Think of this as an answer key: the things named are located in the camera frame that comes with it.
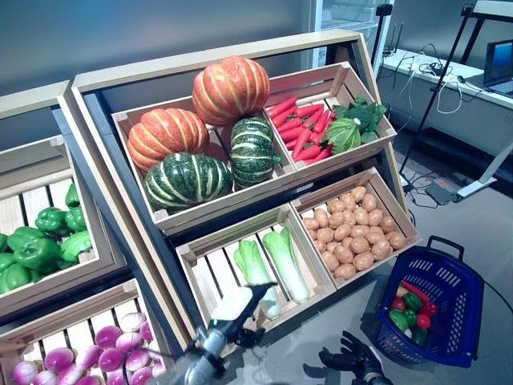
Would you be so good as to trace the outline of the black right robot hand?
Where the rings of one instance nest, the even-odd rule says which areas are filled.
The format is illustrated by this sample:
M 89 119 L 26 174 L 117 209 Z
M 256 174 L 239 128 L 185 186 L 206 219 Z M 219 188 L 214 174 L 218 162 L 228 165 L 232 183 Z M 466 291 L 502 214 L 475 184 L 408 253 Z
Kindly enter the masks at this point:
M 317 354 L 322 367 L 303 363 L 304 372 L 313 378 L 325 378 L 328 370 L 354 374 L 352 384 L 392 384 L 385 376 L 382 361 L 371 348 L 347 330 L 342 331 L 339 353 L 331 353 L 325 346 Z

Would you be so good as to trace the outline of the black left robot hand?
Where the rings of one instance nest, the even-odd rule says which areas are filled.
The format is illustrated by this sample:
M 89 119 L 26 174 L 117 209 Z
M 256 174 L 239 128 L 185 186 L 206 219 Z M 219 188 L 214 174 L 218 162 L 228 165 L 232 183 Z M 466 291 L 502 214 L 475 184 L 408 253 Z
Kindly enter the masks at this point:
M 276 282 L 268 282 L 241 286 L 225 296 L 212 312 L 204 348 L 219 354 L 231 343 L 241 347 L 254 347 L 258 344 L 265 329 L 246 329 L 244 323 L 252 316 L 268 290 L 276 285 Z

